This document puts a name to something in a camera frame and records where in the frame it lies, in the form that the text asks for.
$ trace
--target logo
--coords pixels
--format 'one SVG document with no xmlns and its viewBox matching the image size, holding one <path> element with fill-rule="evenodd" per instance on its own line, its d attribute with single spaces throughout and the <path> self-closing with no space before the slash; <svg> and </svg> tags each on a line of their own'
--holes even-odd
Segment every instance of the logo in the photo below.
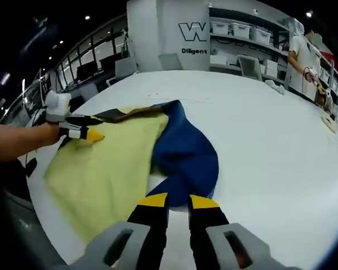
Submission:
<svg viewBox="0 0 338 270">
<path fill-rule="evenodd" d="M 185 41 L 195 41 L 197 39 L 198 41 L 204 42 L 207 41 L 207 32 L 205 31 L 206 24 L 206 22 L 203 24 L 199 22 L 192 22 L 189 25 L 187 22 L 181 22 L 178 24 L 178 26 Z"/>
<path fill-rule="evenodd" d="M 207 54 L 206 49 L 190 49 L 190 48 L 183 48 L 181 49 L 181 53 L 190 53 L 192 55 L 195 55 L 196 53 L 201 53 L 201 54 Z"/>
</svg>

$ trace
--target yellow cloth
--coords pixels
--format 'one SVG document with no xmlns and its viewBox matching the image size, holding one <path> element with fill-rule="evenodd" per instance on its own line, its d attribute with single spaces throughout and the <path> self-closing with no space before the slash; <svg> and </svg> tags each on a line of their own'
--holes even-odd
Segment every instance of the yellow cloth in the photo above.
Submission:
<svg viewBox="0 0 338 270">
<path fill-rule="evenodd" d="M 105 135 L 102 141 L 83 146 L 73 139 L 58 150 L 45 181 L 84 242 L 125 221 L 145 197 L 153 147 L 167 122 L 168 116 L 159 114 L 91 126 Z"/>
</svg>

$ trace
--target white table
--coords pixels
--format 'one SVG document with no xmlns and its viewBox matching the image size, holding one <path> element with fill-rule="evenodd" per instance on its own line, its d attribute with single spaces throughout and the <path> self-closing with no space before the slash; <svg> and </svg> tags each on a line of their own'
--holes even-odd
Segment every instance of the white table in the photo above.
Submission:
<svg viewBox="0 0 338 270">
<path fill-rule="evenodd" d="M 272 256 L 286 266 L 317 265 L 338 238 L 338 135 L 322 122 L 324 112 L 255 80 L 205 71 L 160 71 L 118 82 L 77 113 L 93 115 L 175 99 L 217 151 L 219 179 L 213 199 L 228 221 L 268 243 Z M 28 186 L 48 238 L 72 263 L 85 245 L 62 218 L 42 179 L 59 144 L 38 151 Z M 150 180 L 151 187 L 157 183 Z M 162 269 L 195 269 L 189 235 L 188 214 L 171 210 Z"/>
</svg>

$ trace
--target gray gripper housing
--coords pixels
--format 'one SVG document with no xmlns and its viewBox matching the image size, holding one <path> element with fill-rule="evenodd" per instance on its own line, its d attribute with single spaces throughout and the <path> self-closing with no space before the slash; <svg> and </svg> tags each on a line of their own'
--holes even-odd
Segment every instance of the gray gripper housing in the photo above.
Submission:
<svg viewBox="0 0 338 270">
<path fill-rule="evenodd" d="M 247 270 L 300 270 L 296 267 L 285 267 L 270 255 L 269 245 L 256 237 L 238 223 L 208 227 L 206 229 L 213 244 L 221 270 L 240 270 L 235 253 L 228 241 L 234 237 L 243 246 L 251 264 Z"/>
<path fill-rule="evenodd" d="M 149 226 L 118 222 L 96 236 L 85 248 L 84 256 L 71 265 L 59 265 L 59 270 L 134 270 Z M 112 266 L 118 259 L 115 268 Z"/>
<path fill-rule="evenodd" d="M 58 270 L 134 270 L 141 247 L 150 230 L 149 226 L 131 222 L 118 222 L 96 236 L 85 249 L 84 256 L 71 265 L 59 265 Z M 269 245 L 238 223 L 208 227 L 207 233 L 213 244 L 221 270 L 240 270 L 235 253 L 228 241 L 235 236 L 249 257 L 251 264 L 246 270 L 301 270 L 285 267 L 270 255 Z M 118 259 L 115 268 L 112 266 Z"/>
</svg>

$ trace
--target white shirt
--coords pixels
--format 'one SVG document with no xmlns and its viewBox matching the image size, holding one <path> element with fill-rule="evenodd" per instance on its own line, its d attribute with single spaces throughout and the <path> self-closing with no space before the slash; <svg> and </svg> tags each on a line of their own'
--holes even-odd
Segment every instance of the white shirt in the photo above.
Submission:
<svg viewBox="0 0 338 270">
<path fill-rule="evenodd" d="M 294 36 L 291 39 L 289 51 L 294 51 L 297 54 L 297 62 L 300 66 L 304 68 L 314 68 L 319 74 L 321 71 L 321 59 L 310 51 L 307 42 L 306 37 L 303 35 Z M 309 83 L 303 75 L 293 67 L 289 85 L 314 101 L 317 91 L 316 86 L 313 83 Z"/>
</svg>

